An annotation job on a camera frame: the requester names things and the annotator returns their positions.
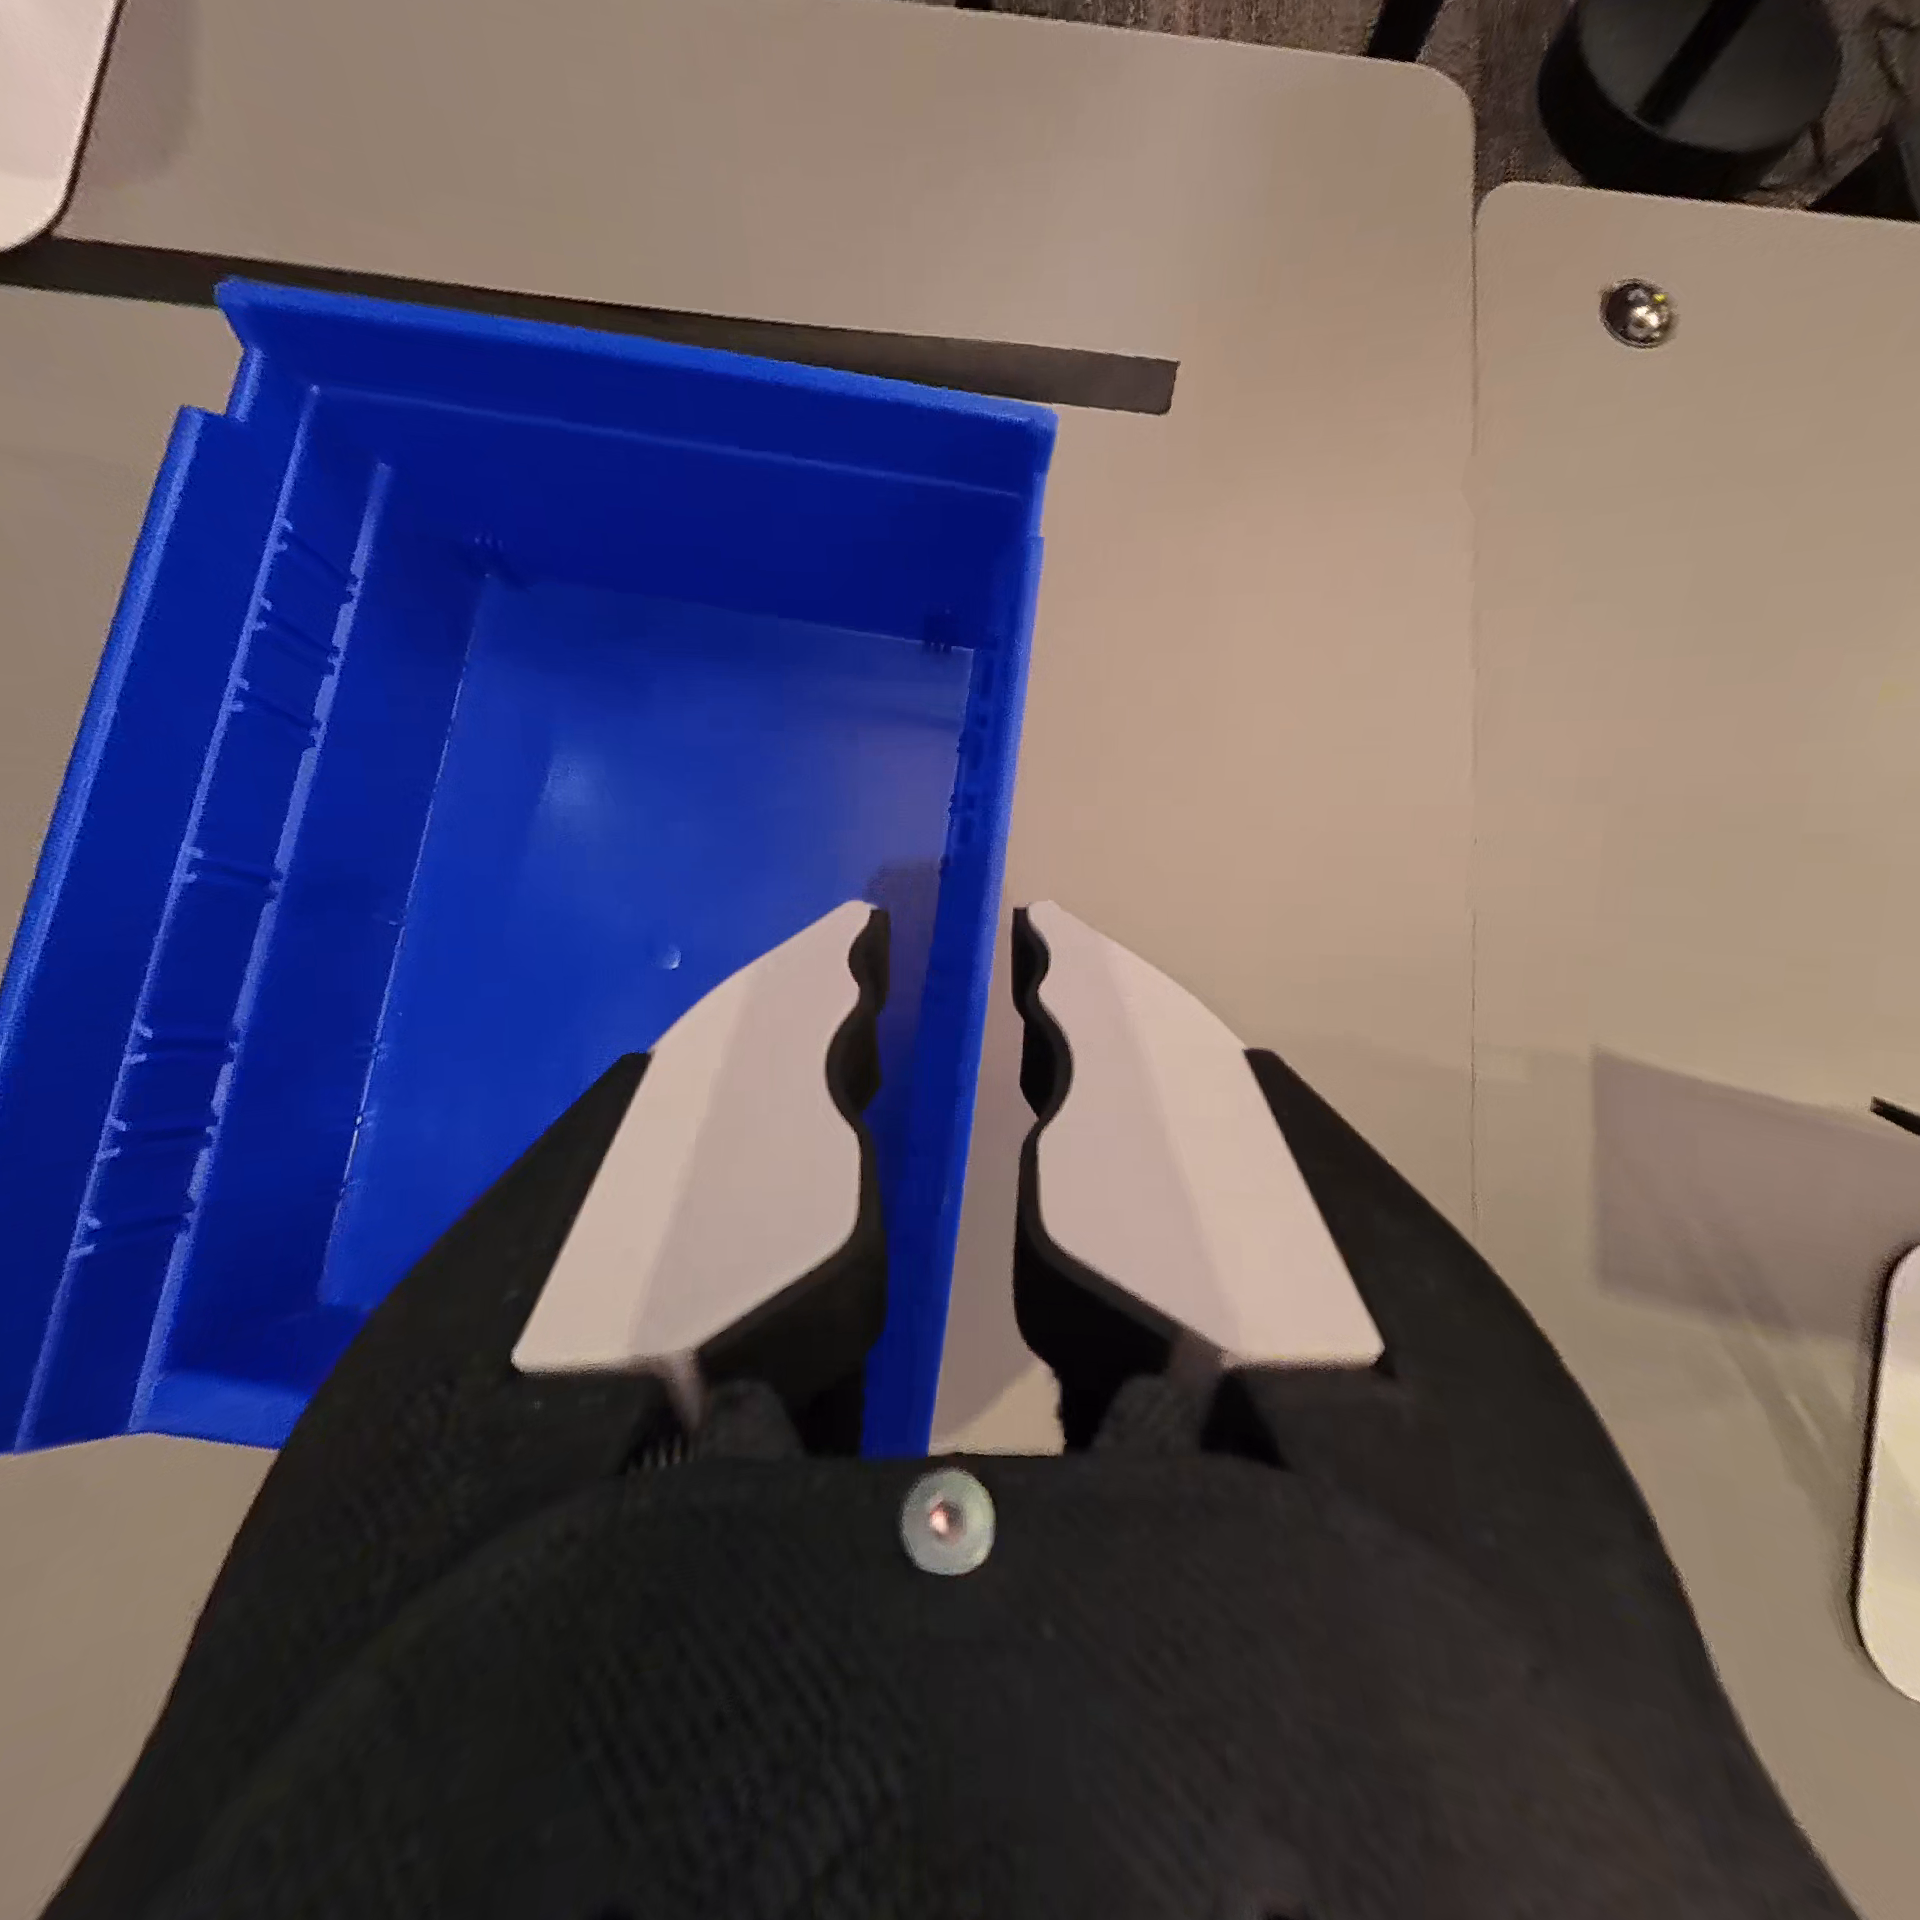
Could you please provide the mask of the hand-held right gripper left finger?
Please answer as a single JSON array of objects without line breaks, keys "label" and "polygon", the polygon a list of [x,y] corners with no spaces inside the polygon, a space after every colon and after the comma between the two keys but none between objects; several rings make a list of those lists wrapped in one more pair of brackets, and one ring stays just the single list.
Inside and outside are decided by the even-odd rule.
[{"label": "hand-held right gripper left finger", "polygon": [[808,1418],[887,1319],[878,1141],[891,917],[843,900],[684,1011],[643,1057],[518,1335],[531,1379],[653,1379],[693,1429],[717,1386]]}]

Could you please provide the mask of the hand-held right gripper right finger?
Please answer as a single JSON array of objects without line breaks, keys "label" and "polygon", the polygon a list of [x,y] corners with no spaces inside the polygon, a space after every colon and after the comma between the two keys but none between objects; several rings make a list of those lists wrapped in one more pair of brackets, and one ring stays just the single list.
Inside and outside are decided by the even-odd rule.
[{"label": "hand-held right gripper right finger", "polygon": [[1263,1398],[1346,1402],[1385,1341],[1241,1035],[1059,900],[1012,926],[1016,1319],[1060,1451],[1282,1454]]}]

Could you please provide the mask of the blue plastic bin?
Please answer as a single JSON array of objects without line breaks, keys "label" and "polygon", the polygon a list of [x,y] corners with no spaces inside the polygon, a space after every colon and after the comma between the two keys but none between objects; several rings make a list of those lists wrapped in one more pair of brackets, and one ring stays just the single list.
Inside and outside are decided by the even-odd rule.
[{"label": "blue plastic bin", "polygon": [[891,917],[865,1451],[941,1379],[1059,411],[217,290],[5,980],[5,1454],[276,1451],[624,1052]]}]

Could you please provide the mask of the instruction sheet on stand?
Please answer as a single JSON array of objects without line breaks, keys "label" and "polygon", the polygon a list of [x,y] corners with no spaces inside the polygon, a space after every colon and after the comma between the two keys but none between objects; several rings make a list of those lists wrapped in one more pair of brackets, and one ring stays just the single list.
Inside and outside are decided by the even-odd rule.
[{"label": "instruction sheet on stand", "polygon": [[1916,1243],[1889,1269],[1872,1354],[1852,1620],[1869,1663],[1916,1703]]}]

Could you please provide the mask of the black round stand base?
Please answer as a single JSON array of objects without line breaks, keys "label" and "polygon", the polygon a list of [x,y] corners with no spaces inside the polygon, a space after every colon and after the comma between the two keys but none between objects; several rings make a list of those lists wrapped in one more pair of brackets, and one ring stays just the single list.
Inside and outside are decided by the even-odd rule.
[{"label": "black round stand base", "polygon": [[1794,142],[1841,73],[1825,4],[1576,4],[1570,35],[1609,108],[1692,145]]}]

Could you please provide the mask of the white flat object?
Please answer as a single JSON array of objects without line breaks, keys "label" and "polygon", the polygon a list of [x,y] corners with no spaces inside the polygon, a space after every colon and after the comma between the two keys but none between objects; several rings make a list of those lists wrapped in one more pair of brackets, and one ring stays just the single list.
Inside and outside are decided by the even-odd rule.
[{"label": "white flat object", "polygon": [[5,4],[5,252],[69,205],[125,4]]}]

